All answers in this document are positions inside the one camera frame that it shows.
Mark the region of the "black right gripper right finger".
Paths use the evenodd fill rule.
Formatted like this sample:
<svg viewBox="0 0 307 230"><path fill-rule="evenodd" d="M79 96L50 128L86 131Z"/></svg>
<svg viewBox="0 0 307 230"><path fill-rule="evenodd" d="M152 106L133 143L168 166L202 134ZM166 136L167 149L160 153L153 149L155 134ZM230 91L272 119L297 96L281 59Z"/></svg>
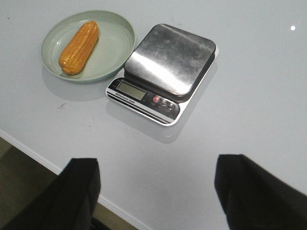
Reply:
<svg viewBox="0 0 307 230"><path fill-rule="evenodd" d="M219 155L214 187L232 230L307 228L307 196L243 154Z"/></svg>

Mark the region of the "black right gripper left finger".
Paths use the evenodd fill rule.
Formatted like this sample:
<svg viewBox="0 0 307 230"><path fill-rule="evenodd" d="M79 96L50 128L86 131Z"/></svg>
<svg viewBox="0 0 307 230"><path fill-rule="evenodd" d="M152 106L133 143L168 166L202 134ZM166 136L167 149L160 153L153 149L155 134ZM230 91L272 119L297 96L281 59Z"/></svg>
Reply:
<svg viewBox="0 0 307 230"><path fill-rule="evenodd" d="M4 230L90 230L100 194L97 159L73 158Z"/></svg>

